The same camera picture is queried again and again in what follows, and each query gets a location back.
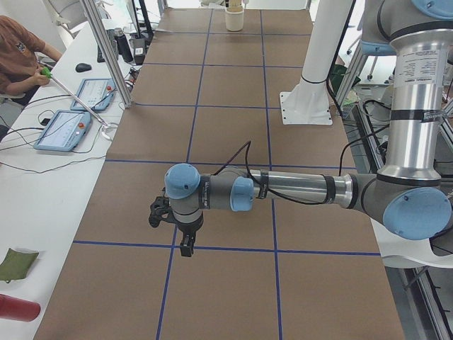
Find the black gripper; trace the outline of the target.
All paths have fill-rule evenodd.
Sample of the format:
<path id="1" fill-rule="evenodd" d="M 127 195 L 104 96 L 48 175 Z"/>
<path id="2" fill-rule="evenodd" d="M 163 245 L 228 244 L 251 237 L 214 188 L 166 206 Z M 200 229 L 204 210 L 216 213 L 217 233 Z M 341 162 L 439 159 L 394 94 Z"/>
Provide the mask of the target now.
<path id="1" fill-rule="evenodd" d="M 184 234 L 180 242 L 180 254 L 191 257 L 194 254 L 196 232 L 204 222 L 203 212 L 195 211 L 189 215 L 173 212 L 173 216 L 176 220 L 176 227 Z"/>

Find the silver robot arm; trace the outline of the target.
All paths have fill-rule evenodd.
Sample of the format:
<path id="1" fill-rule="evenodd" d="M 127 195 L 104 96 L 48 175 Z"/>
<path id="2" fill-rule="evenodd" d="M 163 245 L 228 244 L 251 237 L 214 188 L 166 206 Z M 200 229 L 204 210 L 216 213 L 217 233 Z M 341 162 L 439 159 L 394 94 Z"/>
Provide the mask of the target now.
<path id="1" fill-rule="evenodd" d="M 365 55 L 395 55 L 396 68 L 386 161 L 375 174 L 337 176 L 238 169 L 229 164 L 202 175 L 176 164 L 165 191 L 151 205 L 149 222 L 173 223 L 180 252 L 191 256 L 203 212 L 248 211 L 253 201 L 281 198 L 302 205 L 337 204 L 360 211 L 410 240 L 443 231 L 452 205 L 434 169 L 441 119 L 443 74 L 452 44 L 451 1 L 367 1 L 362 22 Z"/>

